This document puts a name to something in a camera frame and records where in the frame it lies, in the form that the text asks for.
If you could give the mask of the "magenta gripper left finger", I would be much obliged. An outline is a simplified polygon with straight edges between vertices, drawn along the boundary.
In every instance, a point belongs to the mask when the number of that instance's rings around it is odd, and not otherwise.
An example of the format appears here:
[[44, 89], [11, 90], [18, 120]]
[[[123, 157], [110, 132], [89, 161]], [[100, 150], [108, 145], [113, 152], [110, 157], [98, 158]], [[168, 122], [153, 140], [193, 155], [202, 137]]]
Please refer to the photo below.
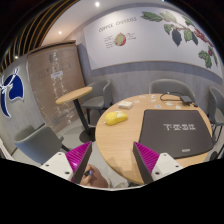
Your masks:
[[79, 184], [85, 173], [92, 153], [92, 142], [86, 142], [66, 153], [66, 158], [73, 171], [73, 182]]

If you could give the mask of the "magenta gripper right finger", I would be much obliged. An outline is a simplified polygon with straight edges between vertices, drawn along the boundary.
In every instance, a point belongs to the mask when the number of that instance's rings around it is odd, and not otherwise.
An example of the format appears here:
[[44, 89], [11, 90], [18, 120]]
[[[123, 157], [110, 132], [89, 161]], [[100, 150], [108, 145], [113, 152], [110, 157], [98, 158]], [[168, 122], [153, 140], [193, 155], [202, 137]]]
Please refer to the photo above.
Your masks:
[[145, 184], [152, 183], [152, 171], [159, 159], [159, 154], [138, 142], [133, 143], [133, 154], [143, 182]]

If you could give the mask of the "person's hand below gripper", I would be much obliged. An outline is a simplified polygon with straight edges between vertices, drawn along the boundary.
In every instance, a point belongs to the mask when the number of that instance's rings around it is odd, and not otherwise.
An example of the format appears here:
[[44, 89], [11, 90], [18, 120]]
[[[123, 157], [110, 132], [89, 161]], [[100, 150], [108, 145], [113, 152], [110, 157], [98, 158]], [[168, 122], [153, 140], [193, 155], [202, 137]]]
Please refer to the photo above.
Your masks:
[[91, 164], [88, 164], [86, 166], [80, 184], [83, 186], [96, 188], [108, 187], [107, 180], [101, 175], [100, 171], [94, 165]]

